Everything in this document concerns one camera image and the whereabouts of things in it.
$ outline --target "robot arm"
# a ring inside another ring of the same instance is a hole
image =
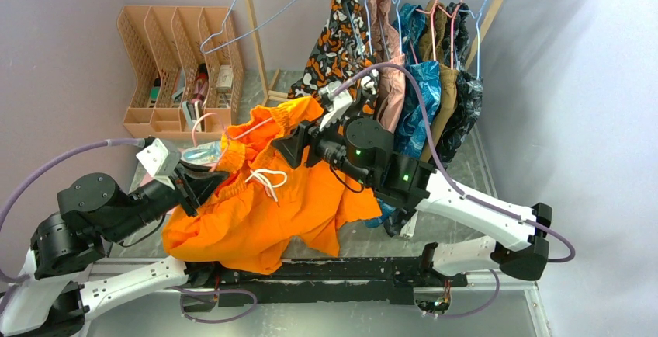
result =
[[[476,269],[496,269],[521,280],[538,280],[548,262],[549,243],[545,233],[523,221],[550,226],[552,210],[538,203],[522,207],[453,184],[425,162],[393,152],[393,135],[375,120],[353,118],[345,121],[343,134],[338,124],[301,123],[290,136],[274,141],[292,167],[302,164],[303,150],[310,147],[306,167],[319,161],[372,188],[384,203],[411,214],[438,214],[475,228],[486,236],[458,244],[434,247],[433,269],[444,275]],[[465,196],[475,197],[483,204]],[[521,219],[505,216],[491,207],[499,207]],[[413,235],[408,230],[407,237]]]
[[[102,238],[121,242],[181,205],[190,216],[228,177],[225,172],[180,162],[178,149],[155,139],[138,154],[154,180],[125,194],[114,179],[88,174],[57,194],[59,211],[37,227],[21,274],[3,297],[0,333],[73,335],[85,321],[119,304],[189,281],[184,262],[172,257],[107,280],[72,280],[105,258]]]

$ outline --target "brown garment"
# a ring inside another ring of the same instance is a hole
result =
[[[425,11],[430,11],[434,5],[435,0],[430,0],[428,6],[425,8]],[[437,3],[437,7],[445,9],[445,6],[442,3]],[[438,113],[432,121],[431,125],[431,137],[434,141],[432,147],[436,147],[438,140],[443,134],[445,125],[448,123],[450,116],[455,112],[457,108],[457,74],[459,73],[456,69],[450,69],[442,63],[443,60],[443,49],[441,47],[441,42],[444,39],[445,27],[448,24],[448,16],[440,9],[437,9],[434,12],[434,29],[435,33],[435,48],[436,48],[436,57],[438,58],[438,79],[441,82],[441,106],[439,106]],[[421,59],[423,61],[434,60],[432,54],[432,37],[431,37],[431,24],[427,24],[428,28],[424,31],[424,34],[421,36],[421,39],[418,41],[418,50],[421,53]],[[429,143],[425,143],[423,147],[423,153],[421,153],[421,160],[428,162],[431,158],[431,150]]]
[[[431,7],[433,5],[434,5],[434,0],[430,0],[428,6],[425,7],[425,11],[430,12]],[[443,3],[439,2],[436,5],[437,7],[441,7],[442,9],[445,9]],[[445,25],[447,24],[447,22],[448,22],[447,15],[443,13],[440,9],[437,9],[436,12],[434,12],[434,30],[436,31],[435,33],[436,57],[439,59],[439,61],[441,61],[443,57],[443,49],[441,48],[441,41],[443,40],[443,35],[445,34]],[[429,23],[429,20],[425,23],[425,30],[423,30],[423,34],[421,35],[421,38],[418,40],[418,52],[421,53],[421,56],[419,56],[421,61],[434,60],[434,57],[432,56],[431,24]]]
[[[431,125],[432,140],[434,141],[434,144],[432,145],[433,148],[436,147],[438,140],[441,138],[450,116],[452,116],[455,109],[457,109],[458,74],[459,71],[457,69],[450,69],[450,67],[438,63],[438,80],[441,82],[441,106],[439,107],[438,114],[434,118],[434,121],[432,121]],[[425,143],[423,153],[421,153],[421,160],[429,162],[430,158],[431,150],[429,143]]]

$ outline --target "black metal base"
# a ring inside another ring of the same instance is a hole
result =
[[[466,287],[466,275],[442,276],[431,269],[427,257],[435,244],[428,244],[419,257],[365,257],[339,259],[292,259],[271,275],[226,269],[218,265],[197,287],[214,288],[219,277],[221,289],[241,288],[256,295],[258,303],[314,303],[388,301],[415,304],[415,287]],[[250,303],[248,297],[221,297],[220,307]],[[189,312],[208,311],[214,305],[190,302]]]

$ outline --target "pink wire hanger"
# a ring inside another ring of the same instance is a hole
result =
[[[434,14],[436,12],[436,9],[440,9],[443,13],[445,13],[449,18],[452,19],[450,23],[450,68],[454,69],[455,67],[455,58],[453,51],[455,50],[455,16],[457,16],[457,12],[459,12],[459,8],[462,6],[462,3],[464,0],[459,0],[459,3],[455,7],[455,9],[452,11],[452,14],[448,13],[445,9],[443,9],[441,6],[438,6],[438,0],[434,0],[434,5],[432,6],[432,10],[430,12],[423,11],[421,9],[416,9],[416,11],[423,12],[425,15],[430,15],[430,24],[431,24],[431,35],[432,35],[432,56],[434,57],[434,60],[437,60],[436,58],[436,31],[434,28]]]
[[[430,16],[430,24],[431,24],[431,35],[432,35],[432,56],[434,57],[434,60],[436,59],[436,30],[434,30],[434,13],[436,12],[438,0],[434,0],[434,4],[432,5],[432,10],[424,11],[422,9],[416,9],[416,11],[424,13],[425,15]],[[444,9],[440,8],[448,17],[450,17],[450,14],[447,13]]]
[[[464,4],[463,2],[464,0],[459,0],[459,3],[452,11],[452,21],[450,22],[450,69],[455,69],[455,18],[459,8]]]

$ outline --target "wooden clothing rack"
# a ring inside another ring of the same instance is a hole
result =
[[[252,30],[256,29],[258,26],[258,21],[256,20],[256,11],[254,9],[254,0],[244,0],[247,3],[247,10],[249,16],[249,26]],[[503,5],[504,0],[492,0],[487,13],[484,15],[482,25],[480,26],[480,43],[484,41],[484,37],[491,27],[491,23],[496,18],[500,7]],[[276,82],[279,80],[280,70],[277,69],[274,73],[272,80],[268,80],[267,71],[265,70],[265,61],[263,59],[263,50],[261,47],[261,37],[258,31],[256,30],[251,34],[251,38],[254,41],[254,49],[256,49],[256,60],[258,63],[258,73],[261,76],[261,84],[263,88],[263,105],[266,105],[269,100],[274,100],[277,102],[285,102],[288,100],[288,96],[285,92],[275,91]],[[475,56],[477,55],[477,44],[473,43],[469,52],[469,56],[466,58],[466,70],[470,68]]]

